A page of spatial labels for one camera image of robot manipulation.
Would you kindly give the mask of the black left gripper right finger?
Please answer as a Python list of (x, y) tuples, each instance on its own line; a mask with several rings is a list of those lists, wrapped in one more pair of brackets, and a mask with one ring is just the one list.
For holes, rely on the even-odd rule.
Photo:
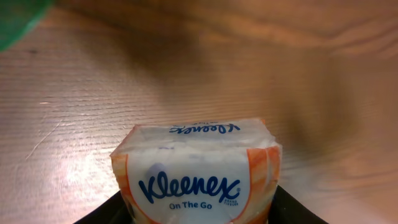
[(269, 210), (268, 224), (328, 224), (277, 186)]

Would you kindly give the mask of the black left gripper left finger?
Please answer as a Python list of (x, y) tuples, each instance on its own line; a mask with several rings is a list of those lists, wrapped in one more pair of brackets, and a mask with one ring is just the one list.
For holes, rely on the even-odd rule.
[(119, 191), (75, 224), (133, 224), (133, 220)]

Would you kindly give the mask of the orange Kleenex tissue pack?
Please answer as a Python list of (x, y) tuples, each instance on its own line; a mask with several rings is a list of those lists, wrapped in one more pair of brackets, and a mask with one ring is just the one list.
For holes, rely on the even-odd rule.
[(260, 119), (135, 125), (111, 164), (135, 223), (266, 223), (282, 148)]

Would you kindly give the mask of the green lidded white jar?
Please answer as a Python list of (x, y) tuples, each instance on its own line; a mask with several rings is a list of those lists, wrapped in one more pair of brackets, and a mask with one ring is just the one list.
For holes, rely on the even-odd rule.
[(1, 0), (1, 51), (23, 38), (55, 0)]

